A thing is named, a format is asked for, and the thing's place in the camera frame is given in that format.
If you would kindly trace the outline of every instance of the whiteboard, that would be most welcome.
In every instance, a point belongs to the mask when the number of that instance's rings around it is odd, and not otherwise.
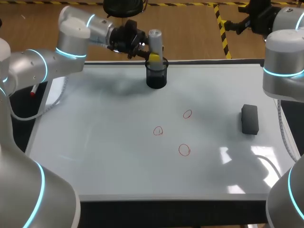
[[[170,65],[167,77],[154,90],[144,66],[85,66],[36,121],[26,154],[82,201],[265,200],[278,176],[256,155],[281,175],[293,161],[260,65]],[[241,132],[244,104],[258,107],[256,136]]]

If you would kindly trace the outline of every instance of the whiteboard eraser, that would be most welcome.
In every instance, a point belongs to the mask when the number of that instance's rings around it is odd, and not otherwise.
[[[258,116],[257,107],[255,105],[245,104],[242,107],[242,132],[244,134],[257,135],[258,127]]]

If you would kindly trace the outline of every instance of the table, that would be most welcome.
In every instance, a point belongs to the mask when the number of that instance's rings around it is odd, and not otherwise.
[[[293,162],[261,66],[223,63],[171,63],[160,90],[145,85],[140,63],[89,63],[36,121],[26,154],[78,191],[81,227],[264,222],[278,177],[257,155],[281,175]],[[241,133],[243,104],[258,106],[257,136]],[[296,150],[287,122],[285,129]]]

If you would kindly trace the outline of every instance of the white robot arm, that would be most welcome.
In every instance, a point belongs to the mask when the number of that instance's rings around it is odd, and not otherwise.
[[[115,28],[106,19],[68,6],[59,16],[55,52],[28,49],[11,54],[8,43],[0,39],[0,227],[76,228],[80,217],[79,198],[72,186],[15,144],[9,95],[82,71],[89,44],[126,53],[129,58],[161,55],[162,44],[151,36],[138,30],[134,21]],[[142,43],[149,43],[148,52],[141,50]]]
[[[226,30],[240,34],[251,27],[254,33],[267,36],[265,94],[278,100],[304,102],[304,9],[281,9],[271,6],[269,0],[251,0],[245,10],[239,11],[249,16],[237,24],[230,21]],[[266,202],[271,228],[304,227],[303,173],[302,157],[272,187]]]

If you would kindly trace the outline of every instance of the black mesh cup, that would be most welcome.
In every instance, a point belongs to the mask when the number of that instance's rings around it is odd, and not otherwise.
[[[167,84],[167,68],[169,62],[166,58],[162,60],[162,69],[158,70],[157,67],[153,66],[156,63],[150,63],[146,61],[146,74],[147,74],[147,85],[152,89],[163,88]]]

